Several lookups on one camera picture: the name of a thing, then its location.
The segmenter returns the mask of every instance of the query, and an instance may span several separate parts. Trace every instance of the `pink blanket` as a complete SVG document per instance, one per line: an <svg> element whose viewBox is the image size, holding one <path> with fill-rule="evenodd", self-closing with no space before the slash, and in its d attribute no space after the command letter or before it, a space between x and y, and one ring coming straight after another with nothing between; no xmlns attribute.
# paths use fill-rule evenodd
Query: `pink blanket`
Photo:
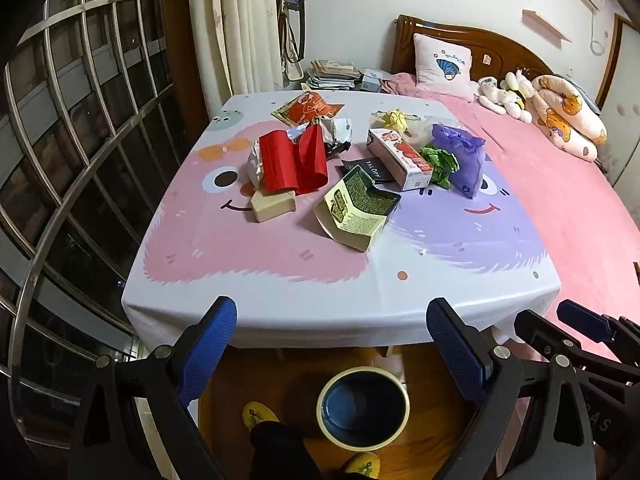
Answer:
<svg viewBox="0 0 640 480"><path fill-rule="evenodd" d="M533 124L419 89L413 75L395 75L385 91L440 101L486 139L487 152L518 194L560 276L562 289L547 319L576 336L585 350L612 357L556 317L558 302L570 298L599 314L640 322L633 266L640 260L640 232L596 165L557 150Z"/></svg>

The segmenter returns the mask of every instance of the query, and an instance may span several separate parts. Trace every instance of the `table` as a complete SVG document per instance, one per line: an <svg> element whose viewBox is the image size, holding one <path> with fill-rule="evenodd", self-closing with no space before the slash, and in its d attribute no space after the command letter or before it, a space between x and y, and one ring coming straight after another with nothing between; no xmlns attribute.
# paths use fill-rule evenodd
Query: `table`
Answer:
<svg viewBox="0 0 640 480"><path fill-rule="evenodd" d="M320 92L344 104L354 144L369 155L372 113L400 108L453 115L439 102L367 92ZM296 211L257 223L246 173L259 136L286 127L270 113L297 91L232 97L183 162L145 234L122 302L150 348L172 344L219 295L238 306L231 343L240 348L391 346L428 342L425 311L443 296L462 319L515 337L513 319L546 312L560 281L535 227L487 157L475 199L430 186L402 193L368 253L326 236L312 208L323 191L296 198ZM329 184L339 178L329 161Z"/></svg>

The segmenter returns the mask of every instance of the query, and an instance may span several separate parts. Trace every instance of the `stack of books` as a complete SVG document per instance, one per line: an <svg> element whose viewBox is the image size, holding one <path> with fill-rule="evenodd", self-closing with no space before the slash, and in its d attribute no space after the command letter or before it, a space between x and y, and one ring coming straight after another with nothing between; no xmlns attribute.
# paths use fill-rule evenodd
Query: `stack of books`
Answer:
<svg viewBox="0 0 640 480"><path fill-rule="evenodd" d="M350 90L360 79L360 71L349 63L315 59L306 84L313 90Z"/></svg>

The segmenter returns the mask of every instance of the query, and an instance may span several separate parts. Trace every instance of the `blue shell print on pillow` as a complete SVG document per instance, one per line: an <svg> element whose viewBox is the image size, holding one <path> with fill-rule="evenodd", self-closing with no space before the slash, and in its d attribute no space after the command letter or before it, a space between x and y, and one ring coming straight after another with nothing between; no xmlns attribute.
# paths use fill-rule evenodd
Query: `blue shell print on pillow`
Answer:
<svg viewBox="0 0 640 480"><path fill-rule="evenodd" d="M458 68L458 66L447 59L436 59L436 63L444 72L444 79L446 79L447 81L451 81L460 73L460 69Z"/></svg>

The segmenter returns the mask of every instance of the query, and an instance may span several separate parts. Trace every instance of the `person's leg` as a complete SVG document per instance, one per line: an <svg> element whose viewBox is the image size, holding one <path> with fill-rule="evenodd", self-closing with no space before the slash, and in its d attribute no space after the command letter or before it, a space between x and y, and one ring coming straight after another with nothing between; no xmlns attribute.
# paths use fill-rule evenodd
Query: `person's leg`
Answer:
<svg viewBox="0 0 640 480"><path fill-rule="evenodd" d="M242 420L255 449L250 480L322 480L302 437L280 423L269 408L249 402L242 409Z"/></svg>
<svg viewBox="0 0 640 480"><path fill-rule="evenodd" d="M344 465L340 480L365 480L379 475L380 459L374 453L365 452L354 455Z"/></svg>

